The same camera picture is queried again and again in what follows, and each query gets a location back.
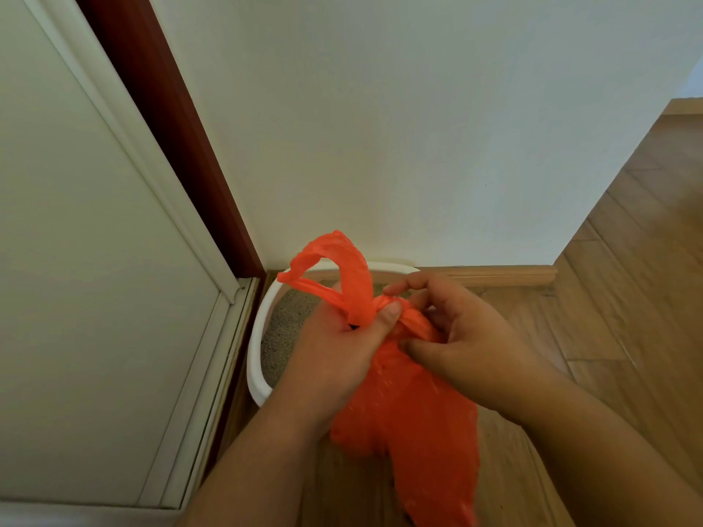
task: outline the forearm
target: forearm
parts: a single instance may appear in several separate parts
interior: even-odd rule
[[[314,434],[271,399],[237,437],[191,502],[182,526],[293,526]]]
[[[550,381],[521,423],[579,527],[703,523],[701,498],[644,438],[571,381]]]

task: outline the cat litter box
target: cat litter box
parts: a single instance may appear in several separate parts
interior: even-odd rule
[[[398,281],[404,274],[417,272],[417,268],[413,266],[393,263],[369,262],[368,269],[371,271],[373,282],[381,284],[393,283]],[[339,269],[332,261],[322,260],[305,272],[305,277],[313,281],[339,280]],[[254,319],[247,355],[247,384],[252,398],[254,398],[259,407],[271,395],[272,390],[261,369],[261,340],[264,337],[264,333],[266,333],[276,305],[289,290],[291,290],[289,285],[274,281],[261,301],[261,306]]]

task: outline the white wall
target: white wall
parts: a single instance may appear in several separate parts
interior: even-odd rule
[[[703,57],[693,67],[676,97],[703,97]]]
[[[703,51],[703,0],[152,0],[264,264],[550,264]]]

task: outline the wooden baseboard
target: wooden baseboard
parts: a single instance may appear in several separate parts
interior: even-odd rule
[[[703,97],[677,97],[664,108],[664,114],[703,114]]]
[[[420,268],[441,273],[465,287],[542,287],[554,282],[556,266],[432,266]]]

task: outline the litter box rim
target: litter box rim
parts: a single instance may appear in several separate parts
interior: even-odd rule
[[[414,266],[403,264],[379,263],[374,261],[369,261],[366,264],[370,272],[409,274],[419,271]],[[322,270],[339,271],[339,268],[332,261],[323,259],[308,269],[306,273]],[[247,385],[249,386],[249,393],[259,407],[264,404],[264,401],[268,399],[273,390],[264,379],[264,372],[261,369],[261,339],[264,336],[264,326],[266,324],[268,311],[271,309],[271,305],[274,303],[276,295],[282,286],[283,283],[279,283],[278,280],[274,280],[274,282],[271,283],[264,299],[261,300],[261,305],[254,319],[252,334],[249,338],[249,349],[247,351]]]

